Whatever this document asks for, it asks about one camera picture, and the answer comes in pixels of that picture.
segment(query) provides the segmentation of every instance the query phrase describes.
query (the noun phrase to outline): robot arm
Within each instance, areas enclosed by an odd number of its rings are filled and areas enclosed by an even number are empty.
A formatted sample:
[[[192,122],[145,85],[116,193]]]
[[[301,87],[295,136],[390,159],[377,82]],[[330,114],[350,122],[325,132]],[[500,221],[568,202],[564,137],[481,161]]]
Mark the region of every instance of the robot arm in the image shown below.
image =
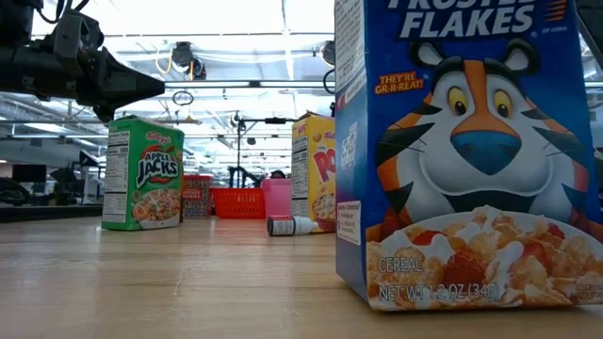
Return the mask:
[[[78,11],[81,5],[67,8],[52,34],[30,41],[33,11],[41,5],[0,0],[0,91],[75,99],[104,122],[119,107],[165,92],[162,81],[123,66],[101,48],[99,24]]]

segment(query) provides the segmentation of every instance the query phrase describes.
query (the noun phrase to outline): cartoon tiger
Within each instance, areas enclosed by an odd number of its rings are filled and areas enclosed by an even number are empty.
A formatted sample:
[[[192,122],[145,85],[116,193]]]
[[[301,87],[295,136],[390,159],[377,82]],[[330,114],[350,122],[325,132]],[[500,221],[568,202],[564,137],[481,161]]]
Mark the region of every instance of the cartoon tiger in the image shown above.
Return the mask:
[[[433,69],[432,90],[378,142],[375,166],[390,203],[380,238],[484,205],[576,224],[589,153],[521,89],[519,76],[539,69],[536,50],[513,39],[502,61],[467,60],[418,42],[410,57]]]

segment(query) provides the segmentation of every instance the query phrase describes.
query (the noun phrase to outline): table surface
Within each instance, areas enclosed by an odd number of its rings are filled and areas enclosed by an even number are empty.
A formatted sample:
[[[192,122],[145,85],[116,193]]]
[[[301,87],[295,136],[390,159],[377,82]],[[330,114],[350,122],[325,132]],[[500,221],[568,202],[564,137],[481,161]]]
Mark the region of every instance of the table surface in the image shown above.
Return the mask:
[[[334,235],[263,221],[111,232],[99,218],[0,225],[6,338],[601,338],[603,307],[371,311],[334,272]]]

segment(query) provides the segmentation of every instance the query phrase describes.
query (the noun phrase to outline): cereal box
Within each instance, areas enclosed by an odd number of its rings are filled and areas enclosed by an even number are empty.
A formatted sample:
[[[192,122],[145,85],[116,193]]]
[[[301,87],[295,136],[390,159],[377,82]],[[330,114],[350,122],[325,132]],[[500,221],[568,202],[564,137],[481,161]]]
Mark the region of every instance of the cereal box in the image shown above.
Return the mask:
[[[180,130],[140,118],[109,124],[103,228],[136,231],[180,222]]]
[[[335,1],[336,265],[372,308],[603,302],[577,27],[572,1]]]
[[[334,232],[334,120],[307,113],[293,124],[291,214],[316,221],[313,233]]]
[[[209,184],[208,175],[185,175],[183,192],[184,218],[209,217]]]

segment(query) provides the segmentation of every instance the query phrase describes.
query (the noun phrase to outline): red basket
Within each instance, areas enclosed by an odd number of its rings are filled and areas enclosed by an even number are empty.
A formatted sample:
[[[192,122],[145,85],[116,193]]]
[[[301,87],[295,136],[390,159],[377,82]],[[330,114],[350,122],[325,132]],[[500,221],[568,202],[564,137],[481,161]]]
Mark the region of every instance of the red basket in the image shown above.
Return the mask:
[[[212,188],[218,218],[265,218],[262,188]]]

